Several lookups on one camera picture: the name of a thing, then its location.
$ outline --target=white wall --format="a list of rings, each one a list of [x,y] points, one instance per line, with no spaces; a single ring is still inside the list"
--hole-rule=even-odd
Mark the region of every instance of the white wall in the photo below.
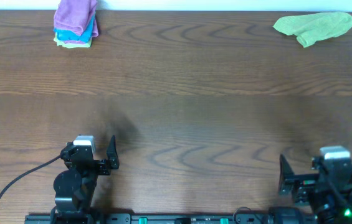
[[[0,0],[0,9],[57,9],[60,0]],[[158,11],[345,11],[352,0],[99,0],[100,9]]]

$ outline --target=green light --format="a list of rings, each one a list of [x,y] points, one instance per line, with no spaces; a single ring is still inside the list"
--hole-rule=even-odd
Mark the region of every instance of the green light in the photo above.
[[[345,216],[346,216],[346,217],[351,216],[351,211],[350,211],[350,209],[346,209],[346,211],[345,211]]]

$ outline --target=wood grain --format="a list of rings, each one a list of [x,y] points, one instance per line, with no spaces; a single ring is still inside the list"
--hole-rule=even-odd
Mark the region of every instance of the wood grain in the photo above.
[[[90,49],[52,41],[52,11],[0,11],[0,191],[78,134],[120,170],[94,205],[136,213],[266,210],[278,157],[310,171],[319,147],[352,150],[352,29],[303,49],[283,12],[97,12]],[[54,206],[57,161],[16,183],[1,223]]]

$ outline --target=light green cloth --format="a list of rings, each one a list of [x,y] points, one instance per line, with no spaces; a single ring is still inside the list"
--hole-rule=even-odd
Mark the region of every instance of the light green cloth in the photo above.
[[[63,47],[72,49],[77,47],[90,47],[92,38],[90,38],[90,40],[86,44],[65,44],[62,40],[58,39],[57,33],[55,33],[54,41],[57,43],[57,46],[63,46]]]
[[[352,28],[352,16],[345,12],[321,12],[304,16],[281,17],[274,28],[287,35],[296,35],[303,47],[318,40],[339,37]]]

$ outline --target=cloth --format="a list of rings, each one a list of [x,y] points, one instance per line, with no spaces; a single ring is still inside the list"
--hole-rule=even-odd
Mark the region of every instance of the cloth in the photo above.
[[[77,48],[77,47],[90,47],[91,46],[92,38],[90,38],[90,41],[87,44],[66,44],[63,41],[59,40],[57,35],[58,34],[55,33],[55,37],[54,37],[54,41],[57,43],[57,46],[63,46],[68,49]]]
[[[91,21],[97,0],[61,0],[54,14],[54,27],[82,35]],[[94,23],[98,35],[97,23]]]
[[[274,28],[286,35],[296,35],[303,47],[318,40],[339,37],[352,28],[352,16],[345,12],[321,12],[304,16],[281,17]]]
[[[57,37],[59,40],[62,40],[62,41],[77,40],[77,41],[81,41],[86,44],[89,42],[91,36],[96,37],[98,35],[98,34],[96,34],[96,35],[93,34],[94,20],[95,20],[95,17],[93,16],[91,18],[91,21],[88,23],[86,30],[80,36],[76,35],[75,33],[73,33],[70,30],[62,30],[62,29],[58,29],[58,28],[54,28],[54,32],[58,33]]]

